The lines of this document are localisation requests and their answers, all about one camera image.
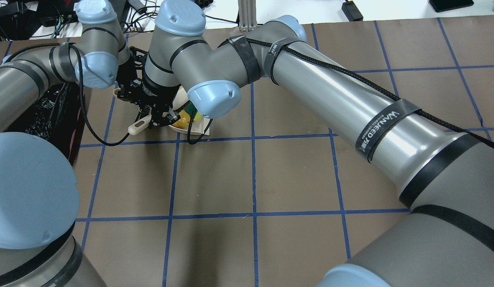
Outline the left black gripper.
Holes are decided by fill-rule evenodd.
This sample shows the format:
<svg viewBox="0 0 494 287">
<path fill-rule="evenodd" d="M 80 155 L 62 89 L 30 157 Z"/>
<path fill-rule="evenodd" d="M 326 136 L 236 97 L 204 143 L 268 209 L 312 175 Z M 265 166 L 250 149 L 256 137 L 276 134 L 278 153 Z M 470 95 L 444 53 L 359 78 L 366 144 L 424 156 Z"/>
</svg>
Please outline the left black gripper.
<svg viewBox="0 0 494 287">
<path fill-rule="evenodd" d="M 128 47 L 127 54 L 127 61 L 118 67 L 116 97 L 125 102 L 141 102 L 145 93 L 142 77 L 138 73 L 145 67 L 147 51 Z"/>
</svg>

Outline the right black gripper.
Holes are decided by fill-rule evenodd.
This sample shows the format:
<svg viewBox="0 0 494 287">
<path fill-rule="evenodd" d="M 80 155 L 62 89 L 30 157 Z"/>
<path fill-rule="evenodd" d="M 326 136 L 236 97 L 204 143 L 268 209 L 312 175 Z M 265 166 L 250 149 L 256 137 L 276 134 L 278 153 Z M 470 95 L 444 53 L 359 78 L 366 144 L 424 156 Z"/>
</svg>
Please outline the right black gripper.
<svg viewBox="0 0 494 287">
<path fill-rule="evenodd" d="M 180 87 L 180 84 L 152 86 L 147 80 L 139 78 L 130 82 L 133 103 L 139 107 L 142 117 L 151 116 L 148 128 L 169 126 L 181 119 L 173 107 Z"/>
</svg>

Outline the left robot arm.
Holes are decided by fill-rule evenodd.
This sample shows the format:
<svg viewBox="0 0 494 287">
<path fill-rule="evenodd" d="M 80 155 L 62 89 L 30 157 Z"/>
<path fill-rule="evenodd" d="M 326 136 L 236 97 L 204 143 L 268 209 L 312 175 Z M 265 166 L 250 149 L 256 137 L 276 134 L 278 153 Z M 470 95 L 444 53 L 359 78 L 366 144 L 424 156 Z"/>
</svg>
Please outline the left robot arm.
<svg viewBox="0 0 494 287">
<path fill-rule="evenodd" d="M 0 287 L 104 287 L 73 236 L 80 192 L 69 160 L 84 87 L 127 61 L 114 6 L 80 0 L 79 43 L 42 43 L 0 65 Z"/>
</svg>

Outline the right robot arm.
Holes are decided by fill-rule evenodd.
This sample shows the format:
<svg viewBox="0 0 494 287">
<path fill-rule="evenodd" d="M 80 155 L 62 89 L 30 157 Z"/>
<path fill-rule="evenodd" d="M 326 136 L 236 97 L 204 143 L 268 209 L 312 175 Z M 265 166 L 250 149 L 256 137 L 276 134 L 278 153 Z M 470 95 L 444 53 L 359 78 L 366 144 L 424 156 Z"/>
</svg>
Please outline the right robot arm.
<svg viewBox="0 0 494 287">
<path fill-rule="evenodd" d="M 143 70 L 145 92 L 179 87 L 224 116 L 240 87 L 267 76 L 296 96 L 398 188 L 410 214 L 320 287 L 494 287 L 494 142 L 424 112 L 307 44 L 298 20 L 270 20 L 216 50 L 192 0 L 164 0 Z"/>
</svg>

